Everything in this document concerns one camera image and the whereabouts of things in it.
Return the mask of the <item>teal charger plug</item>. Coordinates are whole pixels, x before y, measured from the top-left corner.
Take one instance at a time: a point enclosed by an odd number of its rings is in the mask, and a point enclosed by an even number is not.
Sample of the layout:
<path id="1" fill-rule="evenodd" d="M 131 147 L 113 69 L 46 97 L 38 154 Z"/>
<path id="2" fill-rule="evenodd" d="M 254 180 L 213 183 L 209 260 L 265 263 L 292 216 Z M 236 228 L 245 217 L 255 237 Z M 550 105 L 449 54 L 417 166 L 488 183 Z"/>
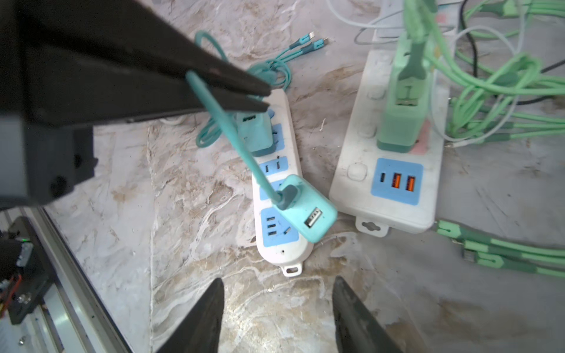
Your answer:
<path id="1" fill-rule="evenodd" d="M 333 203 L 301 176 L 287 176 L 277 194 L 275 208 L 310 243 L 321 241 L 338 218 Z"/>
<path id="2" fill-rule="evenodd" d="M 276 150 L 268 113 L 236 113 L 235 121 L 239 137 L 254 157 L 272 154 Z"/>

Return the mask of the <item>green charger plug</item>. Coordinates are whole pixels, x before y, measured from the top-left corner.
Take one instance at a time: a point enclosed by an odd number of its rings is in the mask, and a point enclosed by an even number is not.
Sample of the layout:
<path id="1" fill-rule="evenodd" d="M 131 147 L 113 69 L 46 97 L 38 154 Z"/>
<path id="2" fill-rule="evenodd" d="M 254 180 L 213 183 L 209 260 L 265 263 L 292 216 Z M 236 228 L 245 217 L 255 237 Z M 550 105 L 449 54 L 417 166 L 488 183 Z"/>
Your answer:
<path id="1" fill-rule="evenodd" d="M 378 130 L 379 149 L 408 153 L 416 145 L 430 105 L 433 75 L 425 55 L 432 53 L 429 41 L 400 36 Z"/>

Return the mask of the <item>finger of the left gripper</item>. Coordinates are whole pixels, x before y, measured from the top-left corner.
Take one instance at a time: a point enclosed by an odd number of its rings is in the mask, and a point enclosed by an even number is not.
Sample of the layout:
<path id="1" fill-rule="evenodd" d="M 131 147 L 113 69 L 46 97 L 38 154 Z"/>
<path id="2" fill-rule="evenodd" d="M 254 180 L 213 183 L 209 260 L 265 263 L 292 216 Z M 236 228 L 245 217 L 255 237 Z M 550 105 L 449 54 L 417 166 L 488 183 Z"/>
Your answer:
<path id="1" fill-rule="evenodd" d="M 205 83 L 225 110 L 266 110 L 255 95 Z M 147 121 L 204 109 L 185 75 L 46 44 L 26 48 L 26 88 L 32 120 L 56 128 Z"/>
<path id="2" fill-rule="evenodd" d="M 50 41 L 216 88 L 267 96 L 267 83 L 206 52 L 138 1 L 18 1 Z"/>

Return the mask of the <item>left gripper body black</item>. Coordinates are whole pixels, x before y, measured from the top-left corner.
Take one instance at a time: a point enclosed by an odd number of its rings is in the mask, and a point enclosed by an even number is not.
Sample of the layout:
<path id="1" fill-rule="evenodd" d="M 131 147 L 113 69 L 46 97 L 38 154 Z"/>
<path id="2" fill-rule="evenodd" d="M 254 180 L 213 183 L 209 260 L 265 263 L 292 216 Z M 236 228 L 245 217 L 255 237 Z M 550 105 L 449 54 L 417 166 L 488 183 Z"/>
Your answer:
<path id="1" fill-rule="evenodd" d="M 21 1 L 1 2 L 1 208 L 48 204 L 94 176 L 93 130 L 78 113 L 72 55 L 39 42 Z"/>

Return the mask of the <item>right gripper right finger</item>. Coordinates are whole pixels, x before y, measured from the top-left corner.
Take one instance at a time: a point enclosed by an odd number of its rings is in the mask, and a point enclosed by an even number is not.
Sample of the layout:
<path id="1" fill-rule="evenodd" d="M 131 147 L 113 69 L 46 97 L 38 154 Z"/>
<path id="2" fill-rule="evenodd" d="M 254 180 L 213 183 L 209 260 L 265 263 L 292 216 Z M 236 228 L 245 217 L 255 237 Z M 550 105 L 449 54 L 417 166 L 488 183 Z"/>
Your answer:
<path id="1" fill-rule="evenodd" d="M 400 348 L 380 326 L 344 278 L 333 285 L 335 340 L 339 352 L 395 352 Z"/>

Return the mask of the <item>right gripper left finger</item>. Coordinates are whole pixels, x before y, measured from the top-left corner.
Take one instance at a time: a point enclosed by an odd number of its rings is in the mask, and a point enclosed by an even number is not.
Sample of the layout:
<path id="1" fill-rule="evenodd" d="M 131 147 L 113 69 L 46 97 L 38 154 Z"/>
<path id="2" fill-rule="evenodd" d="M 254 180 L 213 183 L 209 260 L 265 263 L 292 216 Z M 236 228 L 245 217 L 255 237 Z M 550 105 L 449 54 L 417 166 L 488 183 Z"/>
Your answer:
<path id="1" fill-rule="evenodd" d="M 224 283 L 221 278 L 216 278 L 157 351 L 159 353 L 218 352 L 224 307 Z"/>

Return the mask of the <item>large colourful power strip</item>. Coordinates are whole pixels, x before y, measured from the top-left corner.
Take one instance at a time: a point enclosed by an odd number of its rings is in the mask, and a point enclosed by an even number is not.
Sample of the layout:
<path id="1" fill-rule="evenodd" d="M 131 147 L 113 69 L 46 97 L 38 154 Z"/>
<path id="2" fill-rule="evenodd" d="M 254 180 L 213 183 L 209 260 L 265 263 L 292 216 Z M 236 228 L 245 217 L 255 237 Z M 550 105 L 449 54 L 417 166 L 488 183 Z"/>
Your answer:
<path id="1" fill-rule="evenodd" d="M 384 1 L 344 138 L 330 200 L 357 229 L 425 232 L 435 220 L 450 82 L 428 69 L 421 91 L 400 82 L 411 44 L 403 3 Z"/>

